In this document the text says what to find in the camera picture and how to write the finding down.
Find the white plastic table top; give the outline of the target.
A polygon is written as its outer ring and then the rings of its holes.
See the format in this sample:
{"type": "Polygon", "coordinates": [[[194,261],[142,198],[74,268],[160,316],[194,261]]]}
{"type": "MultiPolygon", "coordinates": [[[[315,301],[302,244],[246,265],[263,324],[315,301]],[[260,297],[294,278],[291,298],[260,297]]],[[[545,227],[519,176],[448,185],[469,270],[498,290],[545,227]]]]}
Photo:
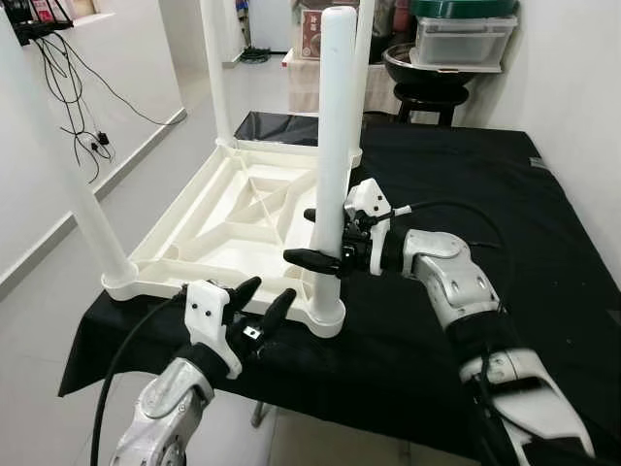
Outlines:
{"type": "Polygon", "coordinates": [[[323,227],[305,218],[316,190],[336,187],[341,200],[360,150],[320,173],[316,147],[239,141],[214,147],[194,177],[130,253],[136,279],[108,283],[115,301],[138,296],[172,297],[194,281],[236,285],[260,277],[260,289],[245,306],[262,314],[287,288],[297,296],[288,319],[311,334],[333,338],[344,327],[342,281],[284,260],[284,253],[319,245],[323,227]]]}

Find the black tablecloth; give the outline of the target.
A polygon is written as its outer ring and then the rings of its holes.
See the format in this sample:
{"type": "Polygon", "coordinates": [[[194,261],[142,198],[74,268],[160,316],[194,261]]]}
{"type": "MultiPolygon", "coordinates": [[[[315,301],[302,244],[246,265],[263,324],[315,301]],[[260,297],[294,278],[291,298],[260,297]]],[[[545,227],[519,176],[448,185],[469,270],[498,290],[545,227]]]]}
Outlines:
{"type": "MultiPolygon", "coordinates": [[[[596,449],[621,456],[621,293],[567,195],[519,130],[376,123],[361,133],[361,174],[401,204],[458,200],[412,225],[485,249],[480,266],[516,330],[584,417],[596,449]]],[[[359,274],[339,336],[284,325],[223,390],[320,420],[474,458],[471,403],[420,284],[359,274]]]]}

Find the beige cloth covered table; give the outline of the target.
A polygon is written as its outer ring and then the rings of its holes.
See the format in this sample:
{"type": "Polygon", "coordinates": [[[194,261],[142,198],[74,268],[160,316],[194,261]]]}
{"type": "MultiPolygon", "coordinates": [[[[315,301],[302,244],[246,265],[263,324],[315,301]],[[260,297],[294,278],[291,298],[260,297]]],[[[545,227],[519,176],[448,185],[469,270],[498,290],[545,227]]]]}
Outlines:
{"type": "MultiPolygon", "coordinates": [[[[283,58],[282,68],[287,75],[289,111],[293,113],[318,112],[320,90],[318,59],[303,59],[290,52],[283,58]]],[[[390,115],[398,113],[400,102],[392,93],[395,85],[384,66],[370,65],[363,110],[390,113],[390,115]]]]}

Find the black stool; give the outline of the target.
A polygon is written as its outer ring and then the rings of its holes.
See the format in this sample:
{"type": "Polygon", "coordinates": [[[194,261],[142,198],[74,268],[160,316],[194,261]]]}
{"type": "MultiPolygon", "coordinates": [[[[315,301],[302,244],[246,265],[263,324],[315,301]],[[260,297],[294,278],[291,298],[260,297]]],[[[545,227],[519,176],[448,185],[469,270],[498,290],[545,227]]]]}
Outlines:
{"type": "Polygon", "coordinates": [[[415,85],[398,83],[392,93],[400,102],[395,121],[411,123],[412,113],[427,112],[438,115],[440,127],[451,127],[454,111],[470,97],[470,91],[461,85],[415,85]]]}

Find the small dark floor item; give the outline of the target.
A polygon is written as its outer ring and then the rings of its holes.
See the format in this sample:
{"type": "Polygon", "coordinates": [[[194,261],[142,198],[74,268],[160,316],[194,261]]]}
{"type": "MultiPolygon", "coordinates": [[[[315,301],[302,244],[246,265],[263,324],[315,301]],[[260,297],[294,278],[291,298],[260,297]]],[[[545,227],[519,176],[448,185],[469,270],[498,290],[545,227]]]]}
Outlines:
{"type": "Polygon", "coordinates": [[[237,62],[243,63],[244,65],[261,65],[261,63],[270,61],[271,56],[272,51],[270,49],[248,46],[248,48],[245,48],[243,52],[237,56],[237,62]]]}

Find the black wok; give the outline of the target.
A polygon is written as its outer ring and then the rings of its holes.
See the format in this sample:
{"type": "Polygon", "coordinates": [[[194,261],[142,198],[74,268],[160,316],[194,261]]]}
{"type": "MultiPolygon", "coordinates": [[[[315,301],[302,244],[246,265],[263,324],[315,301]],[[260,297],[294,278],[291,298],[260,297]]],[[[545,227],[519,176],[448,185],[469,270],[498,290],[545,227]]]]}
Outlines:
{"type": "Polygon", "coordinates": [[[413,43],[390,46],[382,53],[382,61],[390,79],[395,82],[394,90],[452,90],[465,88],[477,74],[439,68],[418,68],[411,61],[416,50],[413,43]]]}

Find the red printed box orange lid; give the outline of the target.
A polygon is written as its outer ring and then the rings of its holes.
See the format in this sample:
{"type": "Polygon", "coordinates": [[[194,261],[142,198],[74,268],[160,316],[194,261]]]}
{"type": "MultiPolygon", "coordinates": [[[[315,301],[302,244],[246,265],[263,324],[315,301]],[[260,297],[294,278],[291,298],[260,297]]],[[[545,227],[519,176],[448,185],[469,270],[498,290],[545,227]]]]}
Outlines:
{"type": "Polygon", "coordinates": [[[298,25],[298,57],[320,59],[322,13],[332,5],[330,0],[296,0],[294,13],[298,25]]]}

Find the clear storage box green lid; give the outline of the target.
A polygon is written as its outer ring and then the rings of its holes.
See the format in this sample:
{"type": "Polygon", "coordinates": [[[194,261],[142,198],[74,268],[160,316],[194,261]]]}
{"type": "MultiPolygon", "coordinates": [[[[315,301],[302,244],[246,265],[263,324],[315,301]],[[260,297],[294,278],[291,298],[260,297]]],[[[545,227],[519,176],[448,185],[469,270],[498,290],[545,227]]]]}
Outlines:
{"type": "Polygon", "coordinates": [[[416,18],[409,62],[431,71],[501,74],[520,0],[411,0],[416,18]]]}

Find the black power strip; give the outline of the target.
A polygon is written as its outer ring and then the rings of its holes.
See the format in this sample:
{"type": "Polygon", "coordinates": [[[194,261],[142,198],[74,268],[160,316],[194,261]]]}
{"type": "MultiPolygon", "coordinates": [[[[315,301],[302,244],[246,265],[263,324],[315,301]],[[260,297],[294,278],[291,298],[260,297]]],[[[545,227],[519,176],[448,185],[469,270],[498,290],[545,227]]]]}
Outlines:
{"type": "Polygon", "coordinates": [[[0,0],[0,8],[22,46],[53,31],[74,27],[74,19],[59,0],[0,0]]]}

